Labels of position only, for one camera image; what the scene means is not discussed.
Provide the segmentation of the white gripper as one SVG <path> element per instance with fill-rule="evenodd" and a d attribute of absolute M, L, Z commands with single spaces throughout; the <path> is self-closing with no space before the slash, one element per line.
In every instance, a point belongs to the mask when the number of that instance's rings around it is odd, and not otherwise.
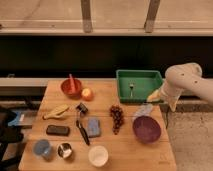
<path fill-rule="evenodd" d="M 157 89 L 147 97 L 148 102 L 163 100 L 168 103 L 172 112 L 176 110 L 177 102 L 181 96 L 182 89 L 169 83 L 163 83 L 160 90 Z"/>

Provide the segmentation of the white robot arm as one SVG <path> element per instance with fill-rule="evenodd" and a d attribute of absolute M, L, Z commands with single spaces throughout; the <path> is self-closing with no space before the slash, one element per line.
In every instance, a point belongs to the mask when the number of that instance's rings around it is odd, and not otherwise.
<path fill-rule="evenodd" d="M 197 63 L 170 66 L 165 72 L 163 84 L 147 97 L 147 102 L 163 100 L 175 111 L 184 90 L 213 105 L 213 80 L 202 77 L 202 68 Z"/>

